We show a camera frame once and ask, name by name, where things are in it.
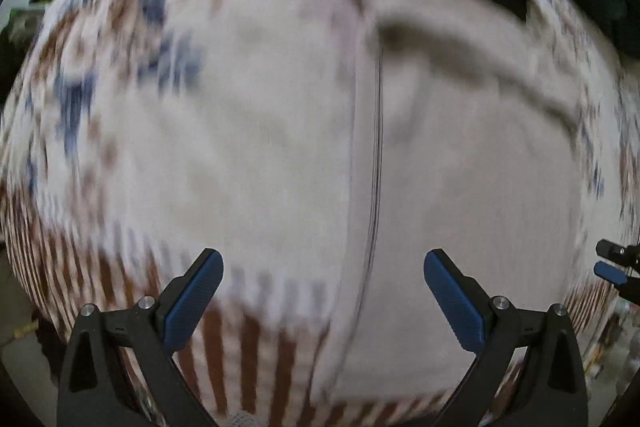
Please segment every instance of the blue rubber fingertip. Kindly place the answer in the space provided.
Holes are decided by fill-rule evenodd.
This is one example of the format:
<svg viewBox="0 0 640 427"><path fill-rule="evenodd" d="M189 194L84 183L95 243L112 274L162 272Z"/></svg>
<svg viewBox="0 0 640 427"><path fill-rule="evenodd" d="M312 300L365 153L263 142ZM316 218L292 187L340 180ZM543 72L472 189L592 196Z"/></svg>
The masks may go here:
<svg viewBox="0 0 640 427"><path fill-rule="evenodd" d="M193 334L224 273L222 256L214 251L169 311L164 321L162 344L168 353L184 349Z"/></svg>
<svg viewBox="0 0 640 427"><path fill-rule="evenodd" d="M447 317L460 346L479 355L486 342L484 320L433 251L424 258L424 280Z"/></svg>
<svg viewBox="0 0 640 427"><path fill-rule="evenodd" d="M593 267L593 272L601 279L609 281L612 284L620 285L627 282L626 274L619 268L610 264L598 261Z"/></svg>

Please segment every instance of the metal screw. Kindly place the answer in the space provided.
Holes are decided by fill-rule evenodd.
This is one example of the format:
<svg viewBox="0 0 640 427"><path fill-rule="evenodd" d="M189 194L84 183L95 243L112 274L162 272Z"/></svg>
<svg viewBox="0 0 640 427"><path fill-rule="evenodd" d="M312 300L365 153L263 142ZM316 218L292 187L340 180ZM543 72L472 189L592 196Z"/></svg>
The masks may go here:
<svg viewBox="0 0 640 427"><path fill-rule="evenodd" d="M509 299L507 297L503 297L502 295L498 295L497 297L494 297L494 306L499 310L505 310L510 305L511 303L509 302Z"/></svg>
<svg viewBox="0 0 640 427"><path fill-rule="evenodd" d="M156 304L156 300L151 295L145 295L138 301L138 306L140 306L143 310L148 310L154 304Z"/></svg>
<svg viewBox="0 0 640 427"><path fill-rule="evenodd" d="M566 315L566 308L560 303L554 304L553 306L551 306L551 308L553 309L554 313L558 315L558 317Z"/></svg>
<svg viewBox="0 0 640 427"><path fill-rule="evenodd" d="M80 310L80 314L83 317L88 317L93 312L95 312L95 306L93 304L85 304L84 306L82 306L82 309Z"/></svg>

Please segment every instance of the blue gripper pad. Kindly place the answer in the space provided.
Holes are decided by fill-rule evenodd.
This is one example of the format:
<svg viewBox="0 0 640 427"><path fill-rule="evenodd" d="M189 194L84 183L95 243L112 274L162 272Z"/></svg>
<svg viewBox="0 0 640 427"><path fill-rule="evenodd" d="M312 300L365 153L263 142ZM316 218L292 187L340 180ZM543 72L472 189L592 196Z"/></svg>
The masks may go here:
<svg viewBox="0 0 640 427"><path fill-rule="evenodd" d="M603 263L603 261L598 261L595 264L593 272L601 279L609 281L616 286L626 284L628 280L626 278L626 274L621 269L611 266L610 264Z"/></svg>
<svg viewBox="0 0 640 427"><path fill-rule="evenodd" d="M479 355L486 340L482 315L434 251L424 258L424 280L447 317L460 346Z"/></svg>
<svg viewBox="0 0 640 427"><path fill-rule="evenodd" d="M164 320L162 344L168 353L180 351L186 347L193 330L222 281L224 273L222 256L216 250L209 250L208 253L207 259L191 280L187 281Z"/></svg>

